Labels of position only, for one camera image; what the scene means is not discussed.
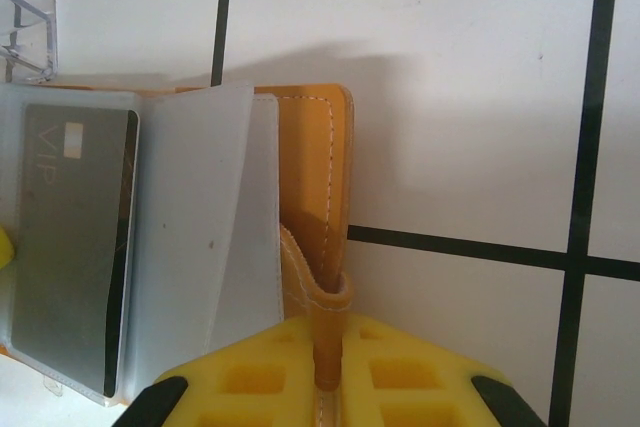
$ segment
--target card chip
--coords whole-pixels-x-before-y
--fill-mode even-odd
[[[82,133],[84,125],[78,122],[67,122],[64,126],[64,153],[67,159],[82,157]]]

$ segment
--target white background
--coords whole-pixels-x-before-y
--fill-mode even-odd
[[[231,0],[225,80],[353,92],[351,223],[564,251],[592,2]],[[58,0],[61,80],[205,85],[216,5]],[[617,0],[590,245],[633,261],[638,32],[640,1]],[[503,370],[547,418],[561,273],[355,242],[347,268],[359,310]],[[639,288],[588,278],[573,427],[637,425]],[[67,409],[112,422],[113,410],[94,414],[68,389],[55,397],[31,374],[18,387],[7,362],[0,402],[9,388],[34,399],[7,425],[42,425],[38,409],[52,412],[47,425],[74,425]]]

